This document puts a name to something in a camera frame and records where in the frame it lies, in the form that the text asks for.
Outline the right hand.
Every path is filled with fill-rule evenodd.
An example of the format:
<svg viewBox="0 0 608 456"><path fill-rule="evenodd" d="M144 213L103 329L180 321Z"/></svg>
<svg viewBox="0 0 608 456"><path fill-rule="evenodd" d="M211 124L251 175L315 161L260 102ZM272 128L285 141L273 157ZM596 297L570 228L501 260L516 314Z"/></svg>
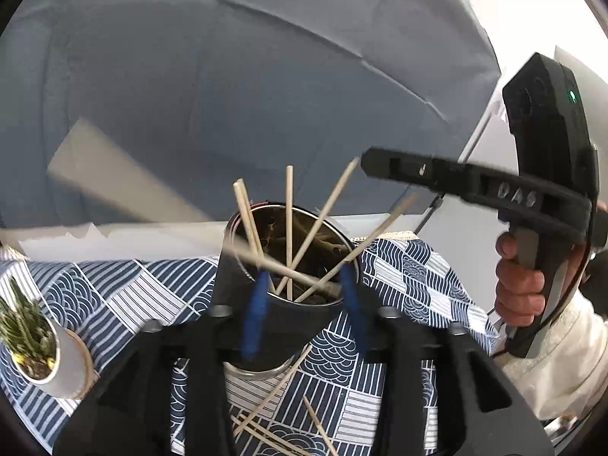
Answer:
<svg viewBox="0 0 608 456"><path fill-rule="evenodd" d="M532 325L533 320L544 312L546 298L541 291L545 283L545 277L540 271L527 270L516 261L518 257L518 246L514 235L505 233L497 240L497 252L500 261L496 268L498 278L496 288L495 308L500 317L507 325L525 327ZM574 285L576 272L582 265L583 268L589 261L585 257L584 245L576 245L572 248L567 264L567 274L563 285L562 295L565 295L570 285ZM576 326L580 331L597 329L598 316L594 312L575 311L578 322Z"/></svg>

